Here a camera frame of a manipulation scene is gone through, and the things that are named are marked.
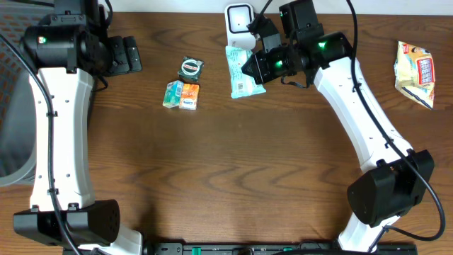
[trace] wooden tabletop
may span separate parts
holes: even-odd
[[[271,16],[282,31],[278,16]],[[326,33],[352,40],[349,15],[319,15]],[[441,240],[416,242],[420,254],[450,254],[453,242],[453,18],[359,16],[358,59],[369,87],[416,151],[429,149],[431,184],[443,202]],[[335,239],[351,209],[346,188],[361,175],[351,141],[313,87],[265,85],[265,94],[231,99],[223,14],[115,13],[110,36],[135,36],[143,71],[109,78],[88,129],[97,200],[116,199],[121,220],[150,239],[186,242],[300,242]],[[394,88],[398,40],[431,51],[435,110]],[[184,56],[205,61],[196,111],[162,106]],[[304,81],[301,74],[298,81]],[[0,254],[61,254],[13,231],[30,186],[0,189]],[[432,198],[396,223],[434,234]],[[390,232],[384,241],[413,242]]]

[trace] orange box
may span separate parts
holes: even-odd
[[[184,84],[183,93],[179,102],[179,108],[197,110],[198,92],[200,86],[197,84]]]

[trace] perforated bin side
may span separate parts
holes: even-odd
[[[0,1],[0,33],[18,49],[28,26],[53,8]],[[0,44],[0,186],[32,184],[35,158],[35,107],[28,73]]]

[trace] barcode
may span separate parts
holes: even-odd
[[[243,83],[238,83],[237,86],[238,86],[238,91],[243,90]]]
[[[183,88],[181,86],[178,86],[176,88],[176,96],[181,96],[181,91],[183,90]]]

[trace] yellow snack bag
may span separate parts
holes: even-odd
[[[398,42],[395,88],[404,96],[432,110],[434,105],[434,62],[421,47]]]
[[[199,91],[200,86],[197,84],[184,84],[183,93],[179,102],[179,108],[197,110]]]

